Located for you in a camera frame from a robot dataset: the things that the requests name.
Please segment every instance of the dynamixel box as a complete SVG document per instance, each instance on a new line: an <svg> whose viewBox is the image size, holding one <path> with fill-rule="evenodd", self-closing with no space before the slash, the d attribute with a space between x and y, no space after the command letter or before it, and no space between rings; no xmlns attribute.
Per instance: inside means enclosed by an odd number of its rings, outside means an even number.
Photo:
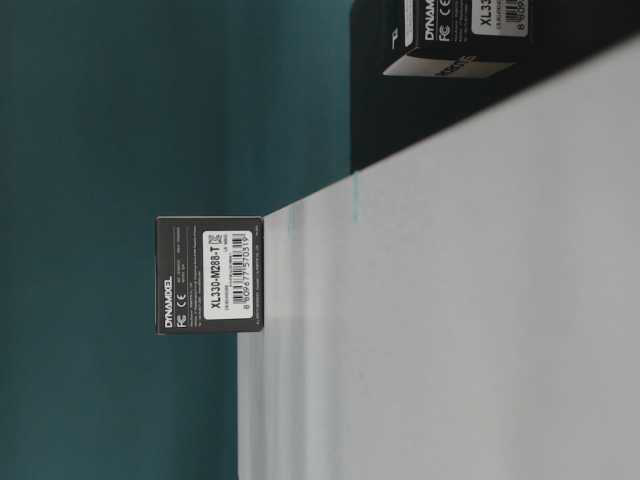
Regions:
<svg viewBox="0 0 640 480"><path fill-rule="evenodd" d="M261 330L263 268L260 217L158 217L156 333Z"/></svg>
<svg viewBox="0 0 640 480"><path fill-rule="evenodd" d="M378 1L385 75L485 78L530 54L533 0Z"/></svg>

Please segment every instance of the barcode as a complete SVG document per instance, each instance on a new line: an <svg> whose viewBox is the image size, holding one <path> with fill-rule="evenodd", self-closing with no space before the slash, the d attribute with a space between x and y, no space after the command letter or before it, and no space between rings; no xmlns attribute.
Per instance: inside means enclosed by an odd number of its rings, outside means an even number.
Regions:
<svg viewBox="0 0 640 480"><path fill-rule="evenodd" d="M521 23L525 16L525 0L505 0L505 18L508 23Z"/></svg>
<svg viewBox="0 0 640 480"><path fill-rule="evenodd" d="M247 269L251 268L249 257L249 240L242 233L231 236L231 290L234 304L244 304L249 301L251 285Z"/></svg>

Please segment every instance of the white shelf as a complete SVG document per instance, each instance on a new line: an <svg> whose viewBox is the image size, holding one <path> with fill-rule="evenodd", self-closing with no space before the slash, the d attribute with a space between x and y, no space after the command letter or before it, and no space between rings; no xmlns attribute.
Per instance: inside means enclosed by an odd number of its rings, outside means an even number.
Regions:
<svg viewBox="0 0 640 480"><path fill-rule="evenodd" d="M636 39L266 219L241 480L640 478L639 74Z"/></svg>

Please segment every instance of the qr code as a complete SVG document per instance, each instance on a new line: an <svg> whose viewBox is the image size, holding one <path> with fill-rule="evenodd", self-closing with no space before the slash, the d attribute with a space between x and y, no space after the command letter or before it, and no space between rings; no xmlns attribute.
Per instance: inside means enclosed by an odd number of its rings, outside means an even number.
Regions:
<svg viewBox="0 0 640 480"><path fill-rule="evenodd" d="M209 234L209 245L220 245L222 243L221 233Z"/></svg>

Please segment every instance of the dark green wall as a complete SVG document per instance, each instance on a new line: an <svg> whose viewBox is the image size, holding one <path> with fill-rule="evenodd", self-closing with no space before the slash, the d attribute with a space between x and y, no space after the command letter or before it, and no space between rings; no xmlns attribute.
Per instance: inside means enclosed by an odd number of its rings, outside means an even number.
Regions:
<svg viewBox="0 0 640 480"><path fill-rule="evenodd" d="M348 173L349 4L0 0L0 478L235 478L235 337L153 335L153 217Z"/></svg>

